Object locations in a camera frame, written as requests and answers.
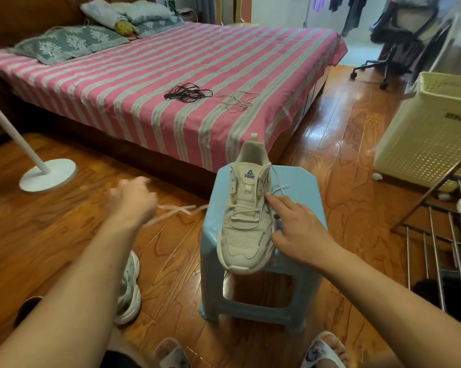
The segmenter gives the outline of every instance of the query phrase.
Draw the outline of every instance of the hand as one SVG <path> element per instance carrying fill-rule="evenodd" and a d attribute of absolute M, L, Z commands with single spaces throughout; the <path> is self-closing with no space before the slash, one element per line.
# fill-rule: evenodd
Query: hand
<path fill-rule="evenodd" d="M 157 210 L 157 194 L 147 190 L 150 181 L 146 177 L 120 180 L 117 188 L 110 189 L 109 215 L 138 227 L 151 220 Z"/>
<path fill-rule="evenodd" d="M 277 230 L 272 235 L 272 241 L 280 252 L 319 269 L 328 256 L 341 249 L 307 206 L 295 203 L 288 196 L 267 193 L 265 197 L 276 211 L 275 218 L 283 222 L 283 230 Z"/>

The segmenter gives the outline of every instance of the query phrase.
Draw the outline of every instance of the white plastic basket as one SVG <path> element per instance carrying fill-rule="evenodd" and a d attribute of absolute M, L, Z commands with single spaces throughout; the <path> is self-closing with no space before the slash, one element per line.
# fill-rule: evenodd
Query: white plastic basket
<path fill-rule="evenodd" d="M 423 72 L 415 90 L 381 138 L 374 170 L 432 187 L 461 159 L 461 76 Z M 440 190 L 456 186 L 446 182 Z"/>

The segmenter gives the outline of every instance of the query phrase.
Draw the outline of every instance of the pink striped bed sheet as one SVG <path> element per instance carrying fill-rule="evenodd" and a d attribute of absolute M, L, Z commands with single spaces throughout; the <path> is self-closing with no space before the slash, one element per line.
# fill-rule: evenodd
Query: pink striped bed sheet
<path fill-rule="evenodd" d="M 216 172 L 252 133 L 269 150 L 346 51 L 331 30 L 188 23 L 51 66 L 0 50 L 0 75 L 26 102 Z M 185 82 L 214 96 L 164 99 Z M 219 95 L 235 91 L 259 96 L 231 113 Z"/>

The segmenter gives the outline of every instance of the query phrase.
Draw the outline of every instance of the forearm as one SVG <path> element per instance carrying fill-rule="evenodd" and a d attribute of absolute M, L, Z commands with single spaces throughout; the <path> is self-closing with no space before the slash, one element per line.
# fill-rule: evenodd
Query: forearm
<path fill-rule="evenodd" d="M 461 324 L 338 247 L 324 262 L 331 281 L 374 326 L 407 368 L 461 368 Z"/>
<path fill-rule="evenodd" d="M 108 218 L 79 259 L 0 347 L 0 367 L 99 366 L 137 231 L 123 219 Z"/>

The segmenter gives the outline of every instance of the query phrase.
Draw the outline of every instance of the white sneaker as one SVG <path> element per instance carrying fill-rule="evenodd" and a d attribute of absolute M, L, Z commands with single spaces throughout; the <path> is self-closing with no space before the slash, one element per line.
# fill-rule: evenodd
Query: white sneaker
<path fill-rule="evenodd" d="M 115 324 L 123 325 L 135 319 L 142 305 L 142 295 L 137 285 L 140 274 L 140 261 L 137 255 L 130 251 L 129 260 L 123 273 L 120 295 L 118 296 L 118 308 L 115 316 Z"/>
<path fill-rule="evenodd" d="M 271 163 L 258 135 L 251 139 L 230 166 L 230 194 L 217 244 L 222 266 L 238 275 L 261 270 L 275 249 L 271 234 L 276 223 L 264 198 L 265 192 L 272 193 Z"/>

